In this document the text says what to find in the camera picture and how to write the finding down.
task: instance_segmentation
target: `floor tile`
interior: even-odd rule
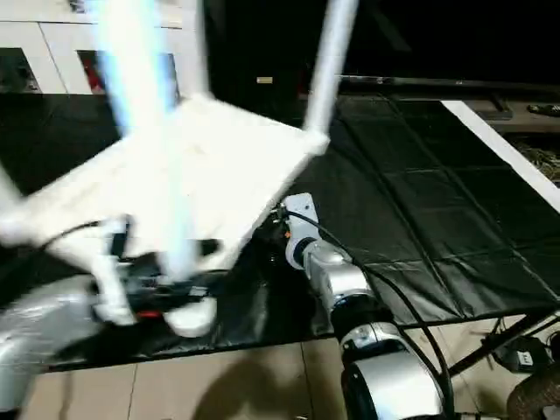
[[[59,418],[64,399],[64,385],[69,373],[40,375],[32,386],[22,412],[22,420]]]
[[[130,420],[307,419],[299,344],[138,365]]]
[[[452,362],[457,362],[480,346],[480,340],[492,331],[495,319],[439,327]],[[525,374],[512,374],[491,357],[481,360],[461,374],[480,412],[506,414],[508,396]]]
[[[41,375],[25,420],[127,420],[136,365]]]
[[[344,420],[347,418],[340,387],[342,359],[336,339],[318,339],[302,343],[305,371],[311,394],[314,418]]]
[[[439,327],[430,327],[430,332],[436,339],[442,354],[444,355],[445,361],[448,367],[452,364],[452,355],[449,351],[449,347],[445,342],[445,337],[441,333]],[[421,329],[408,330],[407,333],[410,337],[418,344],[420,349],[428,356],[430,361],[433,363],[437,371],[440,371],[440,366],[438,358],[431,346],[426,335]],[[455,400],[455,411],[459,413],[473,413],[478,411],[478,407],[471,395],[470,389],[468,388],[465,379],[458,375],[452,378],[451,384],[453,386],[453,396]]]

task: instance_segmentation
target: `black pole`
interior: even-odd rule
[[[560,317],[554,317],[553,319],[551,319],[549,322],[547,322],[546,324],[543,324],[541,326],[539,326],[537,329],[535,329],[534,331],[528,332],[526,335],[535,335],[543,330],[546,330],[549,326],[553,326],[556,322],[560,321]]]
[[[453,377],[466,371],[477,362],[492,354],[494,350],[516,339],[521,334],[525,333],[529,328],[536,326],[539,322],[543,321],[551,314],[552,313],[550,311],[528,314],[525,318],[520,319],[515,324],[511,325],[506,331],[495,335],[489,335],[486,339],[484,339],[484,341],[482,341],[482,346],[451,366],[449,368],[449,375]]]

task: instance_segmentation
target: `wire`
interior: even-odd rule
[[[4,281],[7,277],[13,275],[19,269],[21,269],[29,261],[38,257],[39,255],[44,254],[46,249],[49,248],[51,245],[53,245],[56,241],[62,239],[65,236],[73,234],[74,232],[77,232],[79,230],[87,229],[87,228],[95,228],[100,224],[101,222],[99,220],[94,220],[94,221],[89,221],[87,223],[82,223],[81,225],[78,226],[70,227],[69,229],[60,232],[59,234],[55,235],[54,237],[52,237],[51,239],[43,243],[38,248],[34,248],[29,254],[19,257],[15,262],[13,262],[10,266],[8,266],[8,268],[3,269],[0,272],[0,283]]]
[[[437,371],[434,368],[433,364],[430,362],[430,360],[425,355],[425,353],[422,352],[422,350],[420,350],[420,348],[418,346],[416,346],[416,343],[414,343],[412,348],[415,352],[418,353],[418,356],[420,357],[422,362],[426,365],[426,367],[436,377],[436,379],[439,383],[439,386],[441,387],[442,392],[444,393],[444,410],[445,410],[446,416],[450,419],[454,418],[455,408],[454,408],[454,400],[453,400],[452,379],[451,379],[451,376],[449,375],[449,368],[447,367],[447,362],[445,361],[444,354],[442,353],[441,348],[439,347],[439,344],[436,342],[436,339],[434,338],[433,334],[431,333],[430,329],[428,328],[426,322],[422,319],[422,317],[418,313],[417,309],[410,302],[410,300],[407,298],[407,296],[404,294],[404,292],[393,281],[391,281],[390,279],[385,277],[383,274],[381,274],[380,272],[372,269],[371,267],[368,267],[367,265],[365,265],[365,264],[361,263],[359,260],[357,260],[352,255],[352,252],[350,252],[349,248],[346,247],[333,233],[331,233],[331,231],[329,231],[326,227],[322,226],[320,223],[318,223],[315,220],[310,219],[309,217],[304,216],[303,214],[300,214],[300,213],[295,213],[295,212],[291,212],[291,211],[284,211],[283,214],[287,215],[287,216],[297,217],[297,218],[301,219],[302,221],[306,221],[307,223],[309,223],[309,224],[313,225],[315,228],[317,228],[320,232],[322,232],[323,234],[328,236],[329,240],[332,241],[337,247],[344,250],[352,258],[353,263],[356,264],[356,266],[360,270],[362,270],[362,272],[364,272],[366,274],[367,284],[372,289],[372,291],[376,290],[376,287],[375,287],[373,281],[371,280],[371,277],[376,277],[379,280],[381,280],[382,282],[384,282],[402,300],[402,302],[407,307],[407,309],[410,311],[410,313],[412,314],[412,317],[418,323],[418,326],[420,327],[420,329],[423,331],[423,333],[426,335],[426,338],[430,342],[430,345],[433,348],[434,353],[436,355],[437,362],[439,363],[441,373],[439,375],[436,374]],[[402,328],[400,328],[400,330],[402,331],[403,336],[405,337],[407,342],[409,342],[409,343],[413,342],[413,340],[408,336],[408,334],[406,334],[404,332],[404,330]]]

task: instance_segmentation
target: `white cabinet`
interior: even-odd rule
[[[0,22],[0,91],[66,92],[39,24]]]
[[[59,69],[69,94],[92,94],[102,92],[102,80],[96,69],[95,42],[91,24],[40,24],[52,58]],[[160,29],[164,34],[164,51],[172,61],[170,78],[178,93],[186,96],[186,60],[181,48],[184,32],[180,29]]]

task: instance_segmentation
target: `table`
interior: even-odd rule
[[[304,104],[263,108],[285,123]],[[106,99],[0,96],[0,160],[33,193],[118,139]],[[312,194],[321,223],[392,278],[430,325],[527,314],[451,367],[456,375],[558,309],[560,214],[439,102],[341,97],[331,144],[289,194]],[[7,263],[25,249],[3,249]],[[0,305],[75,273],[49,256],[2,280]],[[379,291],[399,323],[414,320]],[[218,323],[183,339],[157,320],[110,325],[68,348],[51,369],[87,368],[312,340],[331,334],[301,273],[259,229],[224,278]]]

